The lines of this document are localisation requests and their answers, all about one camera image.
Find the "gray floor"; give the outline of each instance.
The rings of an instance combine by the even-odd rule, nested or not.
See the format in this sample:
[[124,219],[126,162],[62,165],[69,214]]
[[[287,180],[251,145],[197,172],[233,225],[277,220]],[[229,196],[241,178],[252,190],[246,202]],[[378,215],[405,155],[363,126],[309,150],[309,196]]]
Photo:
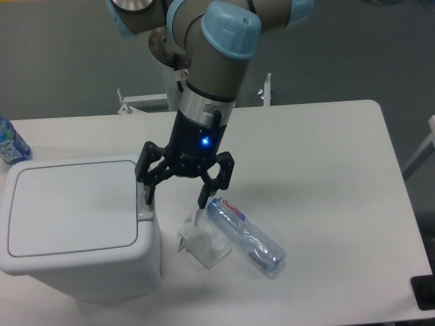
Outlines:
[[[265,35],[238,99],[272,73],[273,104],[369,98],[383,108],[399,163],[435,114],[435,12],[420,0],[375,6],[317,0],[310,21]],[[125,96],[164,92],[147,35],[122,38],[104,1],[45,0],[0,7],[0,112],[10,119],[114,114]],[[435,235],[435,161],[408,182],[415,212]]]

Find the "blue bottle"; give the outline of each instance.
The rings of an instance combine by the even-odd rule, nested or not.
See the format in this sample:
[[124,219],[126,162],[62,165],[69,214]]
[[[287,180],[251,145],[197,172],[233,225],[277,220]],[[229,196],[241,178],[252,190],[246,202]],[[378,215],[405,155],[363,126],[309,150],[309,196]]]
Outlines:
[[208,217],[267,274],[274,273],[285,251],[223,197],[210,200]]
[[0,115],[0,157],[12,166],[31,159],[31,149],[12,123]]

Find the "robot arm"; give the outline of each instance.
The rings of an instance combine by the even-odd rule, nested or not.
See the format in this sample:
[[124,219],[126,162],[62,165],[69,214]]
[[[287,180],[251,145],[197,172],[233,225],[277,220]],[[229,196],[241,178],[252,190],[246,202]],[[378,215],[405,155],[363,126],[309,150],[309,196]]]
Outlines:
[[[192,59],[169,144],[147,142],[136,165],[136,178],[151,204],[156,186],[173,175],[201,177],[198,199],[227,189],[234,160],[217,154],[232,108],[254,57],[261,33],[285,28],[311,13],[313,0],[107,0],[123,34],[167,25],[176,44]],[[161,160],[150,170],[152,163]],[[220,165],[216,178],[207,172]]]

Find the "white table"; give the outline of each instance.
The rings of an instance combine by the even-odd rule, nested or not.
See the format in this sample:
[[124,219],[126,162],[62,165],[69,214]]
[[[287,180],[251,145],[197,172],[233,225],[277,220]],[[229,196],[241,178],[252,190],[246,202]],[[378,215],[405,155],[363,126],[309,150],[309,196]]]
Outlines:
[[[139,153],[166,145],[174,113],[16,121],[35,159]],[[159,293],[77,302],[28,276],[0,274],[1,324],[350,325],[430,318],[412,276],[430,274],[400,169],[372,101],[235,109],[221,150],[236,161],[225,197],[288,253],[274,280],[233,252],[211,270],[177,253],[201,180],[157,187]],[[0,189],[6,168],[2,165]]]

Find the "metal bracket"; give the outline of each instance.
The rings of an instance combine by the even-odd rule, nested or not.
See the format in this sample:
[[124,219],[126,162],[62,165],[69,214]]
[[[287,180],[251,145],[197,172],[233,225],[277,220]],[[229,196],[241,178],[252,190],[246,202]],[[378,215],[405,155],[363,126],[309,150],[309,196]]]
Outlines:
[[150,107],[168,104],[168,97],[166,94],[123,97],[121,90],[118,89],[118,97],[121,104],[121,108],[118,110],[119,114],[143,112],[139,109],[145,109],[144,111],[146,111],[146,109]]
[[429,136],[418,146],[410,158],[405,162],[402,169],[402,176],[407,180],[435,151],[435,136]]
[[264,107],[270,107],[271,100],[273,98],[273,93],[271,90],[271,76],[272,73],[267,74],[266,81],[264,82],[264,88],[261,88],[258,91],[258,97],[261,101],[263,101]]

